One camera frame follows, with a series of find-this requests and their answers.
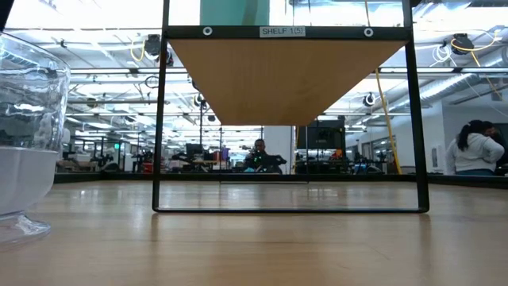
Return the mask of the clear glass cup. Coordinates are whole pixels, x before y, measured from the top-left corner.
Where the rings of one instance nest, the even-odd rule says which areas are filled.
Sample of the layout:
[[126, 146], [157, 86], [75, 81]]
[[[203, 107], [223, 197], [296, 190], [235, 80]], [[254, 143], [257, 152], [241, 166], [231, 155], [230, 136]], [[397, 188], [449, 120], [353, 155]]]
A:
[[0, 32], [0, 250], [50, 232], [25, 212], [52, 188], [70, 79], [60, 58]]

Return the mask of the teal mug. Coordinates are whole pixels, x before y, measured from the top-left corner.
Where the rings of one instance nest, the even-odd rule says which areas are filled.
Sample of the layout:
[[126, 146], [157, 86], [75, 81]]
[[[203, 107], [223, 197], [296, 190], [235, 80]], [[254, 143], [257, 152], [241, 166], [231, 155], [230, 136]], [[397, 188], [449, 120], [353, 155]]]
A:
[[268, 25], [270, 0], [201, 0], [200, 25]]

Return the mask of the white shelf label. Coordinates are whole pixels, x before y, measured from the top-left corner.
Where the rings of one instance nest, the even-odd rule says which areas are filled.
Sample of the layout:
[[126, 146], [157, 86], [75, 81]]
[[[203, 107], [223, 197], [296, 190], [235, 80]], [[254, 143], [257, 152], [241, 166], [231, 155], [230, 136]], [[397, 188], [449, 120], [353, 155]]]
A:
[[305, 37], [305, 26], [260, 26], [260, 38]]

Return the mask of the person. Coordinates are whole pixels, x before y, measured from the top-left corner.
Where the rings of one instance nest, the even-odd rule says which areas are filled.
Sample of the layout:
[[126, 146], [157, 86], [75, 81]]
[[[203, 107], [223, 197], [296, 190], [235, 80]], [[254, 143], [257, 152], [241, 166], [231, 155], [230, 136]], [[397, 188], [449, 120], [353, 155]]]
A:
[[496, 143], [500, 144], [504, 148], [502, 157], [497, 161], [496, 167], [501, 167], [504, 164], [508, 164], [508, 143], [502, 136], [501, 132], [498, 131], [494, 124], [489, 121], [483, 121], [484, 135], [493, 139]]
[[471, 120], [451, 141], [445, 154], [445, 175], [493, 176], [505, 149], [486, 135], [484, 121]]
[[262, 172], [283, 174], [281, 165], [287, 161], [280, 155], [270, 155], [266, 151], [266, 145], [263, 139], [257, 139], [254, 143], [254, 149], [244, 159], [245, 172]]

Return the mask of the black table frame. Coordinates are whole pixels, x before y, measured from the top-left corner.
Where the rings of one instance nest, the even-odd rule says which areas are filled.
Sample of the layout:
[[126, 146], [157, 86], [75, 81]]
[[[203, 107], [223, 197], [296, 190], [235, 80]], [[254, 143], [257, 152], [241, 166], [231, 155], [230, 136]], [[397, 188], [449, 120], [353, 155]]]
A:
[[[162, 181], [230, 181], [230, 182], [410, 182], [415, 183], [415, 175], [274, 175], [266, 173], [187, 173], [161, 174]], [[127, 172], [77, 172], [57, 173], [56, 184], [83, 183], [99, 180], [153, 180], [152, 174]], [[428, 175], [430, 184], [454, 185], [465, 187], [486, 187], [508, 190], [508, 177], [501, 176], [444, 176]]]

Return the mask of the wooden shelf with black frame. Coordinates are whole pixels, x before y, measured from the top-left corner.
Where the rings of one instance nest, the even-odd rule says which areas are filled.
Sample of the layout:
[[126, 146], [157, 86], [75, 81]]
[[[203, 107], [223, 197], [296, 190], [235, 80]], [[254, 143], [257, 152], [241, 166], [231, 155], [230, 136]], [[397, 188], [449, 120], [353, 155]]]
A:
[[260, 26], [171, 25], [161, 51], [175, 50], [221, 123], [308, 126], [398, 50], [406, 78], [416, 160], [417, 212], [430, 208], [412, 0], [401, 0], [399, 27], [305, 26], [305, 37], [260, 38]]

